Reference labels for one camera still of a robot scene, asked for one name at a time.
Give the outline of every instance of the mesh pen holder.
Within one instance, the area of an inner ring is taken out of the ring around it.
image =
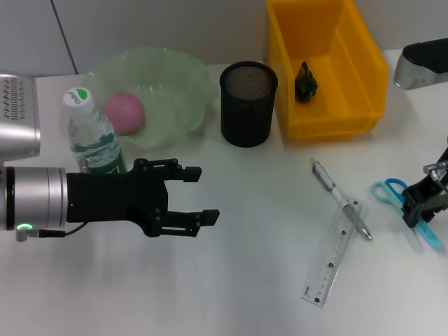
[[[238,147],[262,144],[271,131],[277,75],[258,62],[238,62],[220,77],[221,133]]]

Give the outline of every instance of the vent grille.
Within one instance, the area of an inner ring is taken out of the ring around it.
[[[24,120],[25,91],[23,80],[20,78],[4,78],[1,92],[1,112],[10,120]]]

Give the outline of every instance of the pink ball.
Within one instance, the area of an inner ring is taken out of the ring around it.
[[[127,92],[110,97],[104,106],[104,114],[118,135],[133,132],[145,122],[145,107],[140,99]]]

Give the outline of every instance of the plastic bottle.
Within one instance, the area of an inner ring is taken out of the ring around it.
[[[90,173],[125,173],[118,137],[111,122],[95,107],[92,94],[84,87],[68,90],[63,98],[68,114],[67,131],[71,151],[78,161],[86,159]]]

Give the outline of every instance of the green indicator light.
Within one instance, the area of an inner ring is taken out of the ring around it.
[[[17,230],[30,230],[33,228],[33,225],[28,224],[28,223],[22,223],[22,224],[17,225],[16,228],[17,228]]]

